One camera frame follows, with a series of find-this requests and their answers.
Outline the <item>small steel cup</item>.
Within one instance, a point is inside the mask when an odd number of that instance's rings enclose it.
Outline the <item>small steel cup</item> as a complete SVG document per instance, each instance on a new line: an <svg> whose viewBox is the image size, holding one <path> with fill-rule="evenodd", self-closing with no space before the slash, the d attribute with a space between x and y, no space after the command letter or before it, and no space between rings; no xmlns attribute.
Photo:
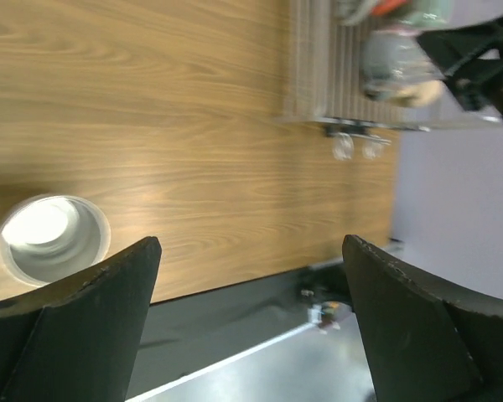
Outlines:
<svg viewBox="0 0 503 402"><path fill-rule="evenodd" d="M111 226L91 201L41 194L15 205L0 225L0 266L16 281L41 287L104 260Z"/></svg>

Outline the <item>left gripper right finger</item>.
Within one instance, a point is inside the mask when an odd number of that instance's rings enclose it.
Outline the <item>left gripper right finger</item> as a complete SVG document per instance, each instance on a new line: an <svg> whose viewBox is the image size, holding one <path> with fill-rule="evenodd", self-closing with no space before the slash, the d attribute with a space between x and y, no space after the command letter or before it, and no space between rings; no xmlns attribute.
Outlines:
<svg viewBox="0 0 503 402"><path fill-rule="evenodd" d="M380 401L503 401L503 300L356 235L345 274Z"/></svg>

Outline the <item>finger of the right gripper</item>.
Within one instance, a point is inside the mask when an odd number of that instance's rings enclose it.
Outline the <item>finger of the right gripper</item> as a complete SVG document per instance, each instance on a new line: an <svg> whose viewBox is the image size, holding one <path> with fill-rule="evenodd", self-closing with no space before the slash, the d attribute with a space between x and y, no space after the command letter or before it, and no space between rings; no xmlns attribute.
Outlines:
<svg viewBox="0 0 503 402"><path fill-rule="evenodd" d="M417 43L447 80L491 80L503 72L503 16L427 31Z"/></svg>

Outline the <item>grey metallic cup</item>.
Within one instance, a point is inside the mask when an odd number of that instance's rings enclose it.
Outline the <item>grey metallic cup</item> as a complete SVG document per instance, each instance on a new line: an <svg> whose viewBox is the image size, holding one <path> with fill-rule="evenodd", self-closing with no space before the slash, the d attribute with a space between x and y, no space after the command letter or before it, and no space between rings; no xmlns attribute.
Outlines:
<svg viewBox="0 0 503 402"><path fill-rule="evenodd" d="M361 90L368 99L416 108L443 94L443 83L436 78L436 70L415 36L415 32L403 30L371 33L360 64Z"/></svg>

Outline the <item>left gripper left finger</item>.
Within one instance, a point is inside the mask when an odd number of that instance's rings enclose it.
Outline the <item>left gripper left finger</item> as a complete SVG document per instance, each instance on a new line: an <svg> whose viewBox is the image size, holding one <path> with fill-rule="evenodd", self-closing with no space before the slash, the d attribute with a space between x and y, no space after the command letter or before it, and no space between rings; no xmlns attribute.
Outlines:
<svg viewBox="0 0 503 402"><path fill-rule="evenodd" d="M0 301L0 401L123 401L162 248L146 237Z"/></svg>

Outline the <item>orange mug white inside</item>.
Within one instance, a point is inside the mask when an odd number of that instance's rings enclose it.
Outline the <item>orange mug white inside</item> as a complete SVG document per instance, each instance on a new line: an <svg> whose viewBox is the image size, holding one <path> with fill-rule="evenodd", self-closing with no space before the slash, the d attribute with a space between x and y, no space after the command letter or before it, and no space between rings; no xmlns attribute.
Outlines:
<svg viewBox="0 0 503 402"><path fill-rule="evenodd" d="M382 17L403 7L407 0L380 0L371 10L373 16Z"/></svg>

